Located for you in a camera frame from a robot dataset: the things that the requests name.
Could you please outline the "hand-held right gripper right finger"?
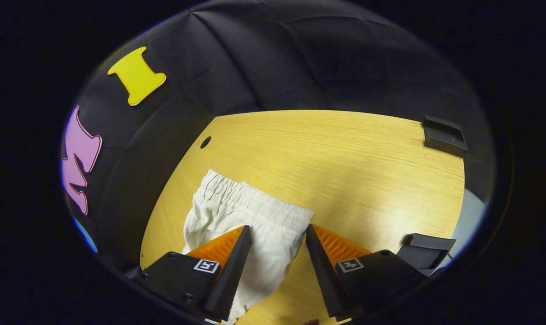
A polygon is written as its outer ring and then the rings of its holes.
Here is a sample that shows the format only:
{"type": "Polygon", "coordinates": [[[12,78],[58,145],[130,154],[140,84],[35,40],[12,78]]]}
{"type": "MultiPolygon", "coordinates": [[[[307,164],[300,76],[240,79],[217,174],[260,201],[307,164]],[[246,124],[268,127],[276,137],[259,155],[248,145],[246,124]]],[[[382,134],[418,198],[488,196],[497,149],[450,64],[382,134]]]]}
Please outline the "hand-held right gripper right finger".
{"type": "Polygon", "coordinates": [[[305,241],[328,316],[337,321],[381,312],[426,280],[393,252],[370,252],[315,224],[305,241]]]}

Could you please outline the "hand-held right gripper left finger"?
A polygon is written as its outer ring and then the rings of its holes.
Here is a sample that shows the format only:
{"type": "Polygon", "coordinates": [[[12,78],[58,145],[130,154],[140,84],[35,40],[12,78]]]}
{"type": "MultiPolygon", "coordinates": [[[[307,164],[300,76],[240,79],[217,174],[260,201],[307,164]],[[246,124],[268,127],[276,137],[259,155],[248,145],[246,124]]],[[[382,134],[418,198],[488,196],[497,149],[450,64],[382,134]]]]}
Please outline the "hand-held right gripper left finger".
{"type": "Polygon", "coordinates": [[[135,282],[194,318],[227,321],[251,245],[250,227],[240,226],[189,253],[167,252],[135,282]]]}

